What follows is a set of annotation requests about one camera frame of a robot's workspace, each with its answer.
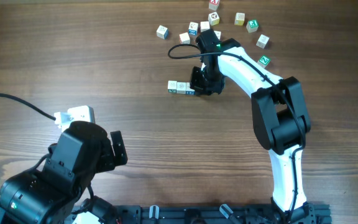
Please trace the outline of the wooden block red picture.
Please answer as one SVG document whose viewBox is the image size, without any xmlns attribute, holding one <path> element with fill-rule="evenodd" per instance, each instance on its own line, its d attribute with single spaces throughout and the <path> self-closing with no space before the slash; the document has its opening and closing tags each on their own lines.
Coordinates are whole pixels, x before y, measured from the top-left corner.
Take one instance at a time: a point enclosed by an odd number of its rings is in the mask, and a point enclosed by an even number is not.
<svg viewBox="0 0 358 224">
<path fill-rule="evenodd" d="M 186 82 L 186 94 L 195 95 L 194 89 L 190 88 L 190 82 Z"/>
</svg>

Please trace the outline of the wooden block number six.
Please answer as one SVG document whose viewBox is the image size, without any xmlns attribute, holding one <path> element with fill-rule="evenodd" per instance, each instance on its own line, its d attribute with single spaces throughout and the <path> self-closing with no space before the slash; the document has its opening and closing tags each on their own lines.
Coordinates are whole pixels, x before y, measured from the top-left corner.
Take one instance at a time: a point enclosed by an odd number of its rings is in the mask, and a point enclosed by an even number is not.
<svg viewBox="0 0 358 224">
<path fill-rule="evenodd" d="M 176 93 L 177 92 L 177 81 L 169 80 L 167 90 L 169 93 Z"/>
</svg>

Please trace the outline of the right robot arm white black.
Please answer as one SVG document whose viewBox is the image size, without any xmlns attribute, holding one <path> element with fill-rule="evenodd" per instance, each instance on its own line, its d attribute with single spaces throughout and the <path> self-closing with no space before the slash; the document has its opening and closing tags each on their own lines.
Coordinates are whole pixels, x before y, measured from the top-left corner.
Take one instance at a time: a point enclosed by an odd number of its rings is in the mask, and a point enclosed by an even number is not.
<svg viewBox="0 0 358 224">
<path fill-rule="evenodd" d="M 268 72 L 240 43 L 220 41 L 212 29 L 201 32 L 195 43 L 202 66 L 194 67 L 191 88 L 197 95 L 220 94 L 230 78 L 250 97 L 254 133 L 272 163 L 272 199 L 282 213 L 294 213 L 306 202 L 301 156 L 311 129 L 300 82 Z"/>
</svg>

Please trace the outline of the wooden block number nine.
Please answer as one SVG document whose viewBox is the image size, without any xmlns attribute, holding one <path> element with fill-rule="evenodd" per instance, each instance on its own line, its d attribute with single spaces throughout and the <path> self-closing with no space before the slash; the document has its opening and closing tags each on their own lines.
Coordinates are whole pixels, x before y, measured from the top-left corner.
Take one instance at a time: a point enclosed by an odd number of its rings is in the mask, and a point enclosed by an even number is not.
<svg viewBox="0 0 358 224">
<path fill-rule="evenodd" d="M 186 94 L 186 82 L 177 82 L 177 89 L 178 94 Z"/>
</svg>

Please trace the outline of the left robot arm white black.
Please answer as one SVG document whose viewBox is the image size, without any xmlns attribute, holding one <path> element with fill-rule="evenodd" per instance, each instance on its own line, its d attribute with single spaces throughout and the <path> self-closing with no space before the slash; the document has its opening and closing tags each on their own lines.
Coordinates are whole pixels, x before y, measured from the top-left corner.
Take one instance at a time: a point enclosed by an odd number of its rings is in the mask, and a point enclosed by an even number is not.
<svg viewBox="0 0 358 224">
<path fill-rule="evenodd" d="M 0 223 L 63 223 L 86 212 L 96 212 L 102 222 L 114 221 L 114 207 L 94 195 L 91 181 L 125 164 L 120 131 L 107 133 L 97 124 L 74 121 L 37 165 L 3 183 Z"/>
</svg>

